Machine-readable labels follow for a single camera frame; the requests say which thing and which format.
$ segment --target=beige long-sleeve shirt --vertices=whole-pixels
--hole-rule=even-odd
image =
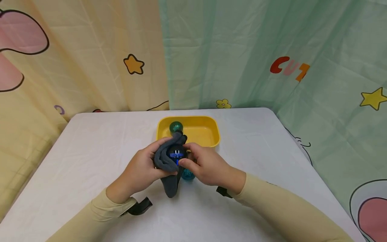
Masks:
[[[304,199],[250,174],[241,193],[230,195],[254,209],[289,242],[353,242],[337,224]],[[98,241],[135,203],[134,198],[124,204],[113,203],[104,189],[47,242]]]

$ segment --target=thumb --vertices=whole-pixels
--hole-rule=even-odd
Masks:
[[[154,176],[157,179],[161,179],[170,175],[177,175],[177,172],[166,172],[166,171],[163,171],[162,169],[154,169]]]
[[[200,166],[198,164],[187,158],[179,160],[179,166],[190,170],[194,175],[197,175],[200,170]]]

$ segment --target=yellow curtain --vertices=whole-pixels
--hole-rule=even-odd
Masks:
[[[0,9],[1,220],[75,114],[148,110],[168,89],[157,0],[3,0]]]

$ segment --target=left hand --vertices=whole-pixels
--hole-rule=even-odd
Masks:
[[[133,194],[145,190],[154,181],[169,175],[177,175],[177,172],[156,169],[152,160],[160,145],[170,139],[171,137],[159,139],[137,151],[123,173],[108,186],[106,196],[114,203],[123,204]]]

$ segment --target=white table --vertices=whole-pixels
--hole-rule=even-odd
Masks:
[[[286,188],[315,205],[356,242],[364,241],[277,117],[266,108],[81,113],[61,134],[0,224],[2,242],[42,242],[57,231],[155,140],[166,116],[206,115],[219,126],[218,153],[231,165]],[[250,208],[216,187],[180,181],[170,199],[160,181],[134,197],[153,206],[124,216],[104,238],[128,241],[282,241]]]

